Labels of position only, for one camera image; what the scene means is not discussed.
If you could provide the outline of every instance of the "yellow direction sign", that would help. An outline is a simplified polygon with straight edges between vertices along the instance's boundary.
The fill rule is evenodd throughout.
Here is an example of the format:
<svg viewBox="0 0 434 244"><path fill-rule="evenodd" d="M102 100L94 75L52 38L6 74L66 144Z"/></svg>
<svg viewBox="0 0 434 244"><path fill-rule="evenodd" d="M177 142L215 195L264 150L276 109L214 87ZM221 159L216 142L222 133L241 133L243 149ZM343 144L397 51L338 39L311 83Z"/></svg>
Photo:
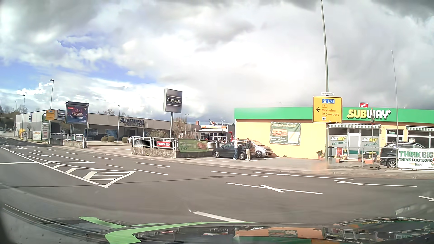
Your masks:
<svg viewBox="0 0 434 244"><path fill-rule="evenodd" d="M342 97L314 96L314 123L342 123Z"/></svg>

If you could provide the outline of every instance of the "glass door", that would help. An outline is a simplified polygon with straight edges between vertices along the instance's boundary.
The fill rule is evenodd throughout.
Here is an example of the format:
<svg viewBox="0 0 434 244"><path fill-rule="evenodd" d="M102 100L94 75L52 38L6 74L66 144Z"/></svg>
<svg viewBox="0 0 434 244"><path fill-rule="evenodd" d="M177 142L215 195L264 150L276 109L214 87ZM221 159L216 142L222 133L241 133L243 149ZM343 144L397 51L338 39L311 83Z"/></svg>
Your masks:
<svg viewBox="0 0 434 244"><path fill-rule="evenodd" d="M358 159L360 148L360 134L349 133L348 136L348 159Z"/></svg>

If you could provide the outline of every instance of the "billboard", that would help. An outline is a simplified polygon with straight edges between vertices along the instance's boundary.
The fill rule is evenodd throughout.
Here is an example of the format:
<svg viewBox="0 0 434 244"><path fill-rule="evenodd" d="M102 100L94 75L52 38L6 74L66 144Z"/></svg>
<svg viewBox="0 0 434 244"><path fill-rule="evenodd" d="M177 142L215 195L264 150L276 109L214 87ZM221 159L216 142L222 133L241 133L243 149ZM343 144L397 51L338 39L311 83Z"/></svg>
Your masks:
<svg viewBox="0 0 434 244"><path fill-rule="evenodd" d="M88 103L66 102L66 124L87 125Z"/></svg>
<svg viewBox="0 0 434 244"><path fill-rule="evenodd" d="M300 145L300 123L271 122L270 143Z"/></svg>
<svg viewBox="0 0 434 244"><path fill-rule="evenodd" d="M164 112L180 113L182 111L182 92L164 89Z"/></svg>

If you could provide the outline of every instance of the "yellow building wall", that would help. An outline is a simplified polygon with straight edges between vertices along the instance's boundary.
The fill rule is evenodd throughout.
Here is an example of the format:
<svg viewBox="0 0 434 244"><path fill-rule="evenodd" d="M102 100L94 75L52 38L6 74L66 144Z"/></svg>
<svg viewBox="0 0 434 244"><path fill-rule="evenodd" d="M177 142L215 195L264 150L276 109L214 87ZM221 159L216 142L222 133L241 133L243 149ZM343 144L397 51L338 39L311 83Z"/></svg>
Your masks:
<svg viewBox="0 0 434 244"><path fill-rule="evenodd" d="M326 125L295 120L273 120L274 122L301 123L300 145L281 145L270 143L270 120L237 120L235 125L235 138L257 140L269 146L273 152L289 158L318 159L319 150L325 150Z"/></svg>

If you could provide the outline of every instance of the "subway banner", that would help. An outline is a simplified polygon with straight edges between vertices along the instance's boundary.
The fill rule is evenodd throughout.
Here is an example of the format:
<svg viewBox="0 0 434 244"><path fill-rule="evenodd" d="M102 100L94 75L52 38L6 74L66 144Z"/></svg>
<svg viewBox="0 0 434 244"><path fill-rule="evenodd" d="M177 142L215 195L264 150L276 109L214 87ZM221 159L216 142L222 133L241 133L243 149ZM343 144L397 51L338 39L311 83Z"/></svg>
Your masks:
<svg viewBox="0 0 434 244"><path fill-rule="evenodd" d="M207 152L208 141L198 141L196 139L179 139L178 147L180 152Z"/></svg>
<svg viewBox="0 0 434 244"><path fill-rule="evenodd" d="M434 148L398 148L398 168L434 169Z"/></svg>
<svg viewBox="0 0 434 244"><path fill-rule="evenodd" d="M300 145L300 123L271 122L270 143Z"/></svg>

